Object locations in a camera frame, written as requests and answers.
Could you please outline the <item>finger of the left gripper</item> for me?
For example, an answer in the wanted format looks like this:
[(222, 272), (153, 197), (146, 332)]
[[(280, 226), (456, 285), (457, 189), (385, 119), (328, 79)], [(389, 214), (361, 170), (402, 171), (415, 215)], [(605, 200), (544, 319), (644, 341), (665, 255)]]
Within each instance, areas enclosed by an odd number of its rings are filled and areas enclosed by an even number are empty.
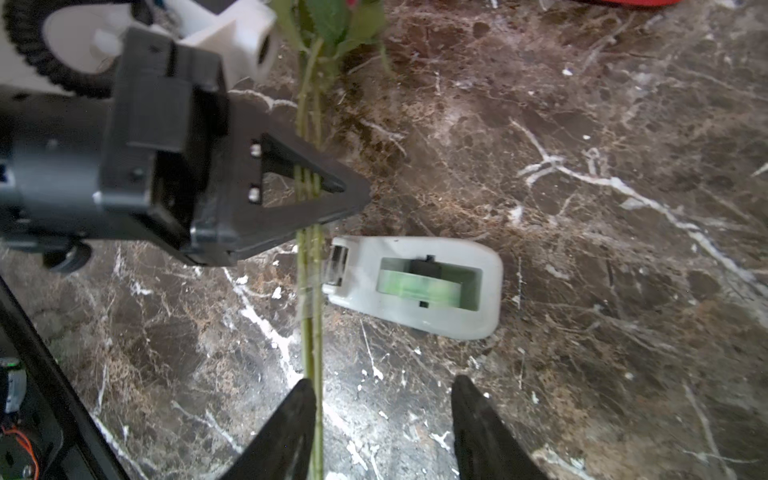
[(213, 147), (191, 223), (195, 264), (234, 264), (299, 230), (361, 212), (370, 184), (317, 150), (265, 108), (229, 98), (227, 133)]

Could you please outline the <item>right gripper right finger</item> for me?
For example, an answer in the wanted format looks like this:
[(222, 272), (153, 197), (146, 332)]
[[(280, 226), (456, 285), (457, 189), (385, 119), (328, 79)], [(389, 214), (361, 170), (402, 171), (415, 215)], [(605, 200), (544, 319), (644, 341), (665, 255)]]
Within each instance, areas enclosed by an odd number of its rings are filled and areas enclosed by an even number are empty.
[(454, 453), (461, 480), (547, 480), (466, 375), (451, 387)]

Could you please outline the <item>white tape dispenser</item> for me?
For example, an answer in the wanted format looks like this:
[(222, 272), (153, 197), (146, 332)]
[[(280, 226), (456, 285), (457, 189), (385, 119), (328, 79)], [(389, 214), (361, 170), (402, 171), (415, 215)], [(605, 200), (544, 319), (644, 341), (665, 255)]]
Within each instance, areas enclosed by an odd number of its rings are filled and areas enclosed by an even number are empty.
[(500, 256), (474, 241), (339, 236), (323, 292), (337, 306), (468, 341), (496, 330), (502, 286)]

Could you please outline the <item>clear tape roll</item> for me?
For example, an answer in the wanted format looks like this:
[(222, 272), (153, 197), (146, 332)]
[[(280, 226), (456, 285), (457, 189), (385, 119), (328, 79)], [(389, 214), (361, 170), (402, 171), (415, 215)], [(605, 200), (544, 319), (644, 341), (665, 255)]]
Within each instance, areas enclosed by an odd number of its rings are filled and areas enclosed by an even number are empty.
[(376, 291), (381, 294), (458, 308), (461, 303), (460, 283), (413, 273), (381, 270)]

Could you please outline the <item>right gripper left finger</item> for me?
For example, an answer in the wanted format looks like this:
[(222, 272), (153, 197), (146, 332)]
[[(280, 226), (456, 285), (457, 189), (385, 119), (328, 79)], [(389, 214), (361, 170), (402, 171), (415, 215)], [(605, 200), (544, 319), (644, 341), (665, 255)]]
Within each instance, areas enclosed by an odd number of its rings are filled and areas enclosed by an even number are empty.
[(305, 480), (315, 434), (312, 381), (296, 383), (221, 480)]

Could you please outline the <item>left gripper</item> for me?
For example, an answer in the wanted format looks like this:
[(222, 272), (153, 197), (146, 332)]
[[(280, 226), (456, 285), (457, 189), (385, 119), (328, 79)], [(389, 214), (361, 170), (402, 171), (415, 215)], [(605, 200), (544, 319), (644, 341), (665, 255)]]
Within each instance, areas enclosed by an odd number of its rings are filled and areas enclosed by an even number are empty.
[(221, 57), (129, 31), (107, 100), (1, 89), (1, 240), (72, 272), (95, 240), (147, 241), (194, 266), (228, 258), (194, 238), (227, 133)]

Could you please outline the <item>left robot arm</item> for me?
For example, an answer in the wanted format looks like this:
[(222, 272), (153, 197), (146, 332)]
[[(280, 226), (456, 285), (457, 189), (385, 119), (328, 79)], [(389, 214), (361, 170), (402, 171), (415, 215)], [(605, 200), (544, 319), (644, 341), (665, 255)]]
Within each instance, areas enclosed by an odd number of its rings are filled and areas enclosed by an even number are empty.
[(275, 1), (5, 1), (53, 92), (1, 88), (1, 240), (53, 272), (95, 240), (225, 267), (362, 211), (366, 179), (234, 92), (289, 30)]

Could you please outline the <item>peach rose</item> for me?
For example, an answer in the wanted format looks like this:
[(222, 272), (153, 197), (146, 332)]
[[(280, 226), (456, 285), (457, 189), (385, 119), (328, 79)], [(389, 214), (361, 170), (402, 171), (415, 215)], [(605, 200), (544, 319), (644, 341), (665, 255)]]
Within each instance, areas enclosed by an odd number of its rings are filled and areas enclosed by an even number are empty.
[[(314, 81), (317, 78), (316, 67), (318, 66), (318, 60), (320, 53), (323, 49), (324, 40), (318, 37), (312, 47), (312, 56), (310, 60), (312, 65), (307, 65), (306, 74), (307, 85), (310, 87), (312, 93), (313, 106), (312, 106), (312, 125), (313, 125), (313, 144), (319, 146), (321, 142), (321, 108), (320, 108), (320, 93), (315, 87)], [(322, 287), (321, 287), (321, 274), (322, 274), (322, 240), (323, 233), (319, 224), (315, 224), (311, 227), (310, 233), (310, 261), (311, 261), (311, 290), (312, 290), (312, 363), (313, 363), (313, 388), (316, 396), (316, 420), (315, 431), (313, 440), (313, 454), (312, 454), (312, 479), (324, 478), (324, 460), (323, 460), (323, 365), (322, 365)]]

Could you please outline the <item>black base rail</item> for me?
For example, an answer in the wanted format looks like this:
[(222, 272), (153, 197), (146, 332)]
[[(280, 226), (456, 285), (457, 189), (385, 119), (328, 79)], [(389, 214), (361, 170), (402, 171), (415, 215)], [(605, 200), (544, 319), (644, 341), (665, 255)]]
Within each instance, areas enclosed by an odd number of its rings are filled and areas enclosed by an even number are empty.
[(1, 284), (1, 477), (129, 477), (6, 283)]

